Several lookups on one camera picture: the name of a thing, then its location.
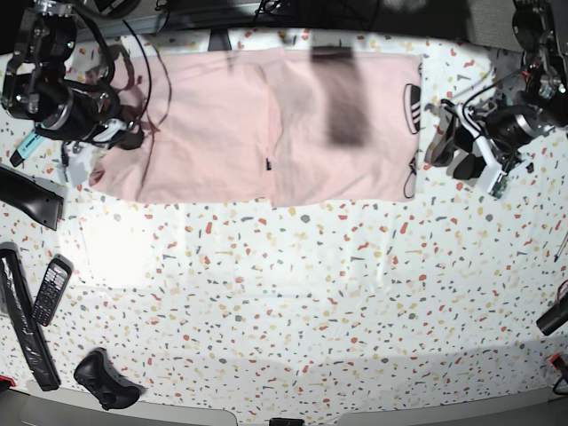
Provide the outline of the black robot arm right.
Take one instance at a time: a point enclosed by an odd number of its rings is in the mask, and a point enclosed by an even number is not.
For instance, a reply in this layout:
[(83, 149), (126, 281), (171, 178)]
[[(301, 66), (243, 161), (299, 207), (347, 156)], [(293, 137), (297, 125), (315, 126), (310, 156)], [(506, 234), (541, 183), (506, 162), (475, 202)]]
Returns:
[[(34, 1), (24, 8), (7, 63), (1, 106), (15, 119), (31, 121), (41, 137), (65, 143), (141, 147), (143, 117), (122, 105), (112, 87), (115, 66), (100, 20), (124, 21), (138, 8), (137, 1), (113, 1), (100, 11), (84, 1)], [(76, 46), (81, 20), (91, 31), (103, 59), (103, 71), (93, 83), (66, 77), (65, 63)]]

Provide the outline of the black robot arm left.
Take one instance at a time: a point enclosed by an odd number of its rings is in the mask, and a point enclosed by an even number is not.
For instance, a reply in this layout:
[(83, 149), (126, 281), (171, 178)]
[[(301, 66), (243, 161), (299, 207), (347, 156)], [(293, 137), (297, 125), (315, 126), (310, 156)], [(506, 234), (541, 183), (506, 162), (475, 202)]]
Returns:
[(522, 148), (567, 128), (567, 3), (517, 1), (512, 27), (523, 50), (518, 70), (460, 103), (440, 102), (438, 134), (425, 153), (432, 167), (452, 169), (495, 199), (511, 181), (533, 172)]

